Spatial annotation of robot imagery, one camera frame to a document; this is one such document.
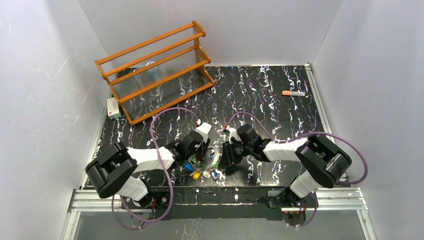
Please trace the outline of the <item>bunch of coloured keys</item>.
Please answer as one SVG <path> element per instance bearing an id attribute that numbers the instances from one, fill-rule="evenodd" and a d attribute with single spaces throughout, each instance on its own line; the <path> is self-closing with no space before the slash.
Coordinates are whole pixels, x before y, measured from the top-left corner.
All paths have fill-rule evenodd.
<path id="1" fill-rule="evenodd" d="M 183 167 L 190 171 L 190 176 L 194 180 L 198 180 L 201 176 L 210 178 L 212 177 L 215 181 L 223 177 L 223 172 L 218 169 L 218 159 L 211 158 L 205 164 L 200 162 L 199 158 L 190 158 Z"/>

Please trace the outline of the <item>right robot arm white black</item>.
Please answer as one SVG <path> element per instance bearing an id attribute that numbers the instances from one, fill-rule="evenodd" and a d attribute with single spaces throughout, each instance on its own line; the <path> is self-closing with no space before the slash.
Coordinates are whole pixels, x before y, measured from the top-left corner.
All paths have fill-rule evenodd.
<path id="1" fill-rule="evenodd" d="M 300 162 L 305 172 L 295 178 L 282 193 L 270 197 L 272 202 L 295 205 L 320 188 L 333 188 L 351 166 L 351 157 L 323 134 L 276 143 L 262 138 L 250 125 L 238 129 L 229 127 L 228 140 L 222 145 L 218 168 L 238 165 L 251 156 L 260 162 Z"/>

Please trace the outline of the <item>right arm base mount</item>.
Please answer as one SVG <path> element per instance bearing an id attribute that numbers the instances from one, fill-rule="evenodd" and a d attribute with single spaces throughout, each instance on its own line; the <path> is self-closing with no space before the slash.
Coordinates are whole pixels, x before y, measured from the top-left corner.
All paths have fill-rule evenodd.
<path id="1" fill-rule="evenodd" d="M 291 190 L 270 190 L 266 196 L 262 196 L 257 203 L 263 203 L 270 209 L 284 209 L 283 221 L 287 227 L 296 229 L 310 224 L 318 211 L 318 199 L 314 192 L 308 193 L 304 197 L 298 197 Z"/>

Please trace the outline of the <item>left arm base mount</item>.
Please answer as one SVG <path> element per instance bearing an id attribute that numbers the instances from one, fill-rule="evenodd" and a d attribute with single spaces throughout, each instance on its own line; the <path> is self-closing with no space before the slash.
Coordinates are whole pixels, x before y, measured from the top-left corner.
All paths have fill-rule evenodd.
<path id="1" fill-rule="evenodd" d="M 124 196 L 124 202 L 131 210 L 154 209 L 165 210 L 170 203 L 170 189 L 168 187 L 153 187 L 141 200 L 133 200 Z"/>

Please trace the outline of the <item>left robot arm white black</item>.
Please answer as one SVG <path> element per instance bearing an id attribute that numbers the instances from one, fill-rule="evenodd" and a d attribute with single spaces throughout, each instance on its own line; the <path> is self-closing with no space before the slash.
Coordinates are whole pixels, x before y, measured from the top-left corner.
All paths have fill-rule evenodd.
<path id="1" fill-rule="evenodd" d="M 149 194 L 149 188 L 144 180 L 133 177 L 134 173 L 167 171 L 184 166 L 191 158 L 201 160 L 210 141 L 207 133 L 191 131 L 182 140 L 159 149 L 136 149 L 115 142 L 91 161 L 85 172 L 101 199 L 119 194 L 140 201 Z"/>

